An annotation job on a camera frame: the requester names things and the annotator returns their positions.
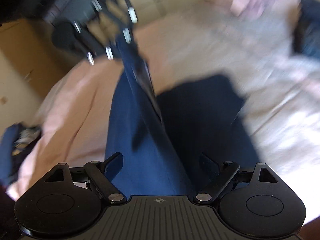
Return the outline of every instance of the metal rivet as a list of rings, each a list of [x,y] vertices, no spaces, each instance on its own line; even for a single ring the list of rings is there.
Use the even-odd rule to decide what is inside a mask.
[[[94,60],[93,60],[92,54],[90,52],[87,53],[87,58],[89,60],[90,65],[93,66]]]
[[[128,8],[128,12],[129,12],[130,19],[131,19],[132,23],[133,24],[137,23],[138,19],[137,19],[136,12],[134,11],[134,8],[133,7],[129,7]]]
[[[110,47],[106,47],[106,53],[109,60],[113,60],[113,54]]]
[[[124,34],[125,41],[126,41],[128,44],[130,44],[132,40],[131,40],[131,36],[130,36],[129,29],[128,29],[128,28],[124,28],[123,34]]]
[[[200,193],[196,196],[196,199],[199,201],[209,201],[212,199],[212,197],[209,194]]]
[[[113,193],[108,196],[108,199],[112,202],[119,202],[124,199],[124,196],[120,193]]]
[[[73,22],[73,26],[76,28],[78,33],[81,32],[81,27],[79,26],[79,24],[77,22]]]
[[[93,3],[93,6],[95,7],[95,9],[100,12],[102,11],[102,7],[101,5],[99,4],[98,0],[92,0],[92,3]]]

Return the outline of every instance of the bed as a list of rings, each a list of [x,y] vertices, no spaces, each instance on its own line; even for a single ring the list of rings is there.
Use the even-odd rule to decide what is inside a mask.
[[[246,98],[244,126],[260,156],[302,199],[305,223],[320,215],[320,62],[292,54],[296,2],[240,21],[207,3],[136,31],[156,94],[217,73]],[[76,65],[50,91],[35,118],[43,136],[7,193],[18,199],[55,164],[104,160],[120,61]]]

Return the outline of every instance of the ribbed rubber surface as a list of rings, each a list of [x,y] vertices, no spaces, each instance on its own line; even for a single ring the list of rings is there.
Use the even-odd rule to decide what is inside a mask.
[[[133,196],[109,207],[103,217],[73,240],[244,240],[225,227],[210,207],[192,204],[186,196]],[[298,240],[291,236],[288,240]]]

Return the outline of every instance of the wooden surface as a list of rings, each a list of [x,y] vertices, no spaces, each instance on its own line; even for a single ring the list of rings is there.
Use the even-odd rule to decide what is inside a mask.
[[[320,217],[304,225],[299,233],[304,240],[320,239]]]
[[[0,28],[0,50],[42,98],[66,74],[61,59],[50,53],[25,20]]]

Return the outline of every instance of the navy fabric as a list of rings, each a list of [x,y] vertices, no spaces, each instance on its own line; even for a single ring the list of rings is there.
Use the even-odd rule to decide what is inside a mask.
[[[8,127],[0,143],[0,183],[7,187],[10,184],[10,175],[12,172],[12,150],[14,147],[14,142],[19,139],[20,132],[24,127],[18,123]]]
[[[130,195],[192,195],[194,189],[153,106],[136,82],[133,70],[145,66],[137,48],[117,38],[124,73],[112,99],[106,155],[124,156],[123,168],[112,180]]]
[[[294,32],[293,49],[320,59],[320,2],[301,0],[301,14]]]
[[[38,140],[40,140],[40,138],[41,138],[41,133],[38,135],[36,139],[34,139],[32,142],[26,145],[20,153],[11,156],[12,168],[11,168],[11,174],[8,180],[9,184],[18,180],[19,168],[22,162],[32,152],[33,148],[36,146],[36,143],[38,142]]]
[[[243,105],[224,76],[176,87],[160,95],[164,129],[134,72],[145,62],[135,46],[117,38],[124,73],[113,95],[105,158],[124,165],[113,184],[130,195],[190,195],[213,179],[213,162],[254,166],[258,157],[237,117]]]
[[[259,162],[237,116],[244,100],[234,93],[225,76],[179,85],[159,95],[157,100],[166,132],[196,191],[219,172],[202,153],[217,163],[234,161],[242,167],[254,167]],[[211,171],[199,160],[206,161]]]

